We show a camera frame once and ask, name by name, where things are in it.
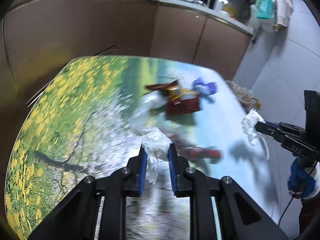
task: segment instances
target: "blue glove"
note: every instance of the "blue glove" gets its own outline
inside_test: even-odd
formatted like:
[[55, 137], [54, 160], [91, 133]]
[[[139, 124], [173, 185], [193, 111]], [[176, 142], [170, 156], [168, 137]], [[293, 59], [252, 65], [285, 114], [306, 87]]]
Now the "blue glove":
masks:
[[303, 200], [314, 198], [320, 191], [319, 185], [319, 163], [317, 163], [314, 171], [311, 172], [312, 167], [302, 168], [298, 166], [298, 158], [296, 158], [291, 164], [291, 175], [288, 180], [288, 190], [291, 195], [301, 193]]

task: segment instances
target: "blue gripper pad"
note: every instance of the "blue gripper pad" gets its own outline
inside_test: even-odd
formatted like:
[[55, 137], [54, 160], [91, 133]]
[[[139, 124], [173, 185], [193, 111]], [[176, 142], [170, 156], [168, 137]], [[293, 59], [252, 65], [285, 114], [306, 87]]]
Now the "blue gripper pad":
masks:
[[177, 161], [178, 155], [175, 151], [175, 147], [172, 147], [172, 144], [169, 147], [168, 150], [168, 160], [169, 160], [169, 169], [170, 169], [170, 177], [171, 177], [171, 185], [172, 185], [172, 191], [174, 195], [177, 195], [178, 185], [177, 185], [177, 172], [176, 172], [176, 161]]
[[139, 152], [139, 158], [141, 158], [140, 159], [141, 166], [139, 171], [138, 193], [139, 193], [139, 196], [141, 196], [144, 188], [144, 182], [146, 180], [146, 170], [147, 170], [147, 153], [144, 151], [142, 147]]

